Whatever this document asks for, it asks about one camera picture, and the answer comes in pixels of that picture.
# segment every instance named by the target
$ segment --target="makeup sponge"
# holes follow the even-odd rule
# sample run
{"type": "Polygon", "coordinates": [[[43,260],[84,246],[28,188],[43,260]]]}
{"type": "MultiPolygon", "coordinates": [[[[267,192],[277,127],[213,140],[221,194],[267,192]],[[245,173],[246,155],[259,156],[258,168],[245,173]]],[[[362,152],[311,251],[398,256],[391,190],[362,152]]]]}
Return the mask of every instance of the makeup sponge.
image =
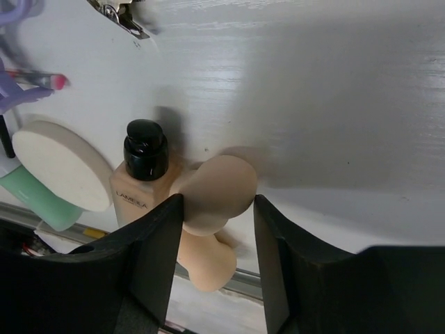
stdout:
{"type": "Polygon", "coordinates": [[[14,134],[13,146],[23,166],[58,197],[95,212],[111,205],[111,167],[74,132],[35,121],[14,134]]]}
{"type": "Polygon", "coordinates": [[[203,292],[224,287],[235,274],[236,254],[214,235],[197,237],[182,230],[177,261],[193,285],[203,292]]]}
{"type": "Polygon", "coordinates": [[[246,161],[221,155],[180,177],[170,194],[184,196],[184,226],[203,237],[221,230],[249,208],[257,192],[257,173],[246,161]]]}

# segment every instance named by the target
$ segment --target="silver hair clip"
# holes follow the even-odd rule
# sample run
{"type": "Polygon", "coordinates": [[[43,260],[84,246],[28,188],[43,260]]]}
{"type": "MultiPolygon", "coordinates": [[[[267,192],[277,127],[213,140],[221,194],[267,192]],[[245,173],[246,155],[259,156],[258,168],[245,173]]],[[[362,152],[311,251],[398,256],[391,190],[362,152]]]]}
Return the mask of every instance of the silver hair clip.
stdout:
{"type": "Polygon", "coordinates": [[[143,27],[133,21],[131,4],[145,0],[87,0],[103,16],[109,18],[139,40],[150,38],[143,27]]]}

